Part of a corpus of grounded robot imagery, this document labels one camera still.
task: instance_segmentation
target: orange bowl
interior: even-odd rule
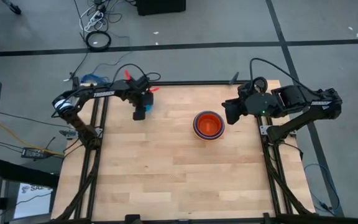
[[[201,139],[215,140],[223,134],[224,121],[213,111],[203,111],[195,117],[193,129]]]

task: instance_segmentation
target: wooden table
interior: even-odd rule
[[[280,83],[269,80],[268,85],[273,89]],[[236,86],[161,86],[144,121],[132,120],[134,108],[127,101],[110,98],[92,220],[123,220],[127,214],[143,220],[274,216],[256,119],[242,116],[235,125],[226,124],[223,136],[212,142],[193,132],[196,114],[212,110],[226,119],[221,103],[235,97]],[[92,105],[87,102],[80,113],[84,122]],[[296,145],[294,138],[286,142]],[[52,218],[78,190],[84,153],[79,148],[64,160]],[[314,211],[299,152],[282,145],[280,153],[289,188]]]

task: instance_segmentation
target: white sign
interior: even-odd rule
[[[35,196],[42,196],[52,192],[48,187],[35,186],[30,184],[20,184],[17,194],[17,202],[29,200]],[[29,217],[49,213],[50,195],[36,197],[28,202],[20,203],[16,206],[13,218]]]

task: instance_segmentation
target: yellow cable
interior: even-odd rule
[[[10,130],[9,128],[7,128],[3,124],[0,124],[0,128],[2,128],[3,130],[7,131],[9,134],[11,134],[11,136],[13,136],[16,140],[18,140],[20,143],[22,143],[23,145],[25,145],[27,147],[31,147],[31,148],[38,149],[38,150],[41,150],[41,151],[49,152],[49,153],[54,154],[54,155],[59,155],[59,156],[63,155],[63,154],[60,154],[58,152],[53,152],[51,150],[44,149],[44,148],[41,148],[41,147],[38,147],[38,146],[33,146],[33,145],[21,140],[19,137],[17,137],[17,135],[12,130]]]

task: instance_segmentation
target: blue cable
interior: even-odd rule
[[[337,194],[337,192],[336,192],[336,190],[335,190],[335,188],[334,188],[333,177],[331,177],[331,174],[328,172],[328,169],[327,169],[325,166],[322,166],[322,165],[320,165],[320,164],[308,164],[307,166],[305,166],[305,168],[303,168],[303,170],[306,172],[306,169],[307,169],[308,167],[311,167],[311,166],[318,166],[318,167],[322,168],[322,169],[325,171],[326,175],[329,177],[329,180],[328,180],[329,185],[330,185],[330,187],[332,188],[332,190],[333,190],[333,192],[335,193],[335,196],[336,196],[336,198],[337,198],[337,206],[336,206],[336,208],[333,209],[333,212],[336,213],[336,211],[337,211],[337,210],[339,209],[339,207],[341,206],[341,202],[339,201],[339,196],[338,196],[338,194]],[[311,195],[319,202],[319,205],[320,205],[320,206],[322,206],[322,204],[325,204],[324,202],[320,201],[320,199],[319,199],[318,197],[316,197],[316,195],[315,195],[311,190],[310,190],[310,193],[311,193]],[[325,211],[325,210],[323,210],[323,209],[320,209],[320,208],[318,208],[318,207],[316,207],[316,209],[319,210],[319,211],[322,211],[322,212],[327,212],[327,211]]]
[[[110,80],[108,77],[99,77],[94,74],[84,75],[81,80],[81,83],[109,83]]]

